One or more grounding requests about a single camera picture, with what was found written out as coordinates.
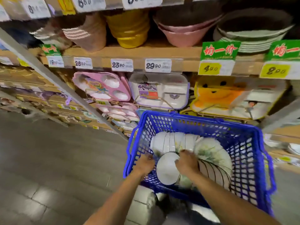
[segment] green sign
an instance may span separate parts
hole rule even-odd
[[[61,56],[59,49],[53,44],[43,44],[41,48],[46,56]]]
[[[275,41],[270,46],[266,60],[300,60],[300,40]]]
[[[235,60],[241,42],[203,42],[201,60]]]

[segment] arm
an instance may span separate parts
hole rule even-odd
[[[138,185],[153,170],[154,165],[152,156],[141,155],[119,189],[84,225],[123,225]]]
[[[247,201],[232,194],[198,170],[197,157],[186,150],[176,162],[179,172],[187,176],[201,192],[224,225],[280,225],[274,218]]]

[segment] shopping basket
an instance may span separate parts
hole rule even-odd
[[[135,141],[132,142],[137,129]],[[124,178],[130,174],[135,161],[141,154],[145,152],[153,154],[149,148],[151,138],[162,131],[184,132],[216,138],[232,160],[233,174],[230,191],[273,215],[270,199],[271,194],[276,190],[273,163],[272,158],[264,149],[263,136],[259,128],[222,119],[180,115],[175,112],[145,111],[128,142]],[[271,183],[268,190],[265,181],[265,159],[268,161]],[[165,186],[160,183],[155,169],[145,177],[141,185],[152,189],[155,193],[167,193],[175,198],[209,207],[198,191],[183,189],[177,185]]]

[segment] stacked bowls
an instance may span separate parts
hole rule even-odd
[[[146,10],[128,10],[105,16],[110,31],[123,48],[142,45],[148,37],[150,20]]]
[[[153,19],[170,44],[189,47],[201,41],[221,14],[219,2],[209,0],[163,7]]]
[[[60,25],[68,39],[89,53],[106,45],[106,22],[98,12],[62,17]]]
[[[65,37],[55,18],[28,22],[29,33],[44,44],[54,44],[59,50],[65,50],[72,42]]]
[[[257,53],[282,40],[294,26],[293,17],[282,10],[250,8],[226,14],[214,30],[214,41],[241,42],[239,52]]]

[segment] person's right arm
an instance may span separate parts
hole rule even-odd
[[[198,188],[213,212],[224,225],[280,225],[274,218],[239,198],[198,170],[198,160],[194,153],[180,152],[175,162],[178,171],[187,176]]]

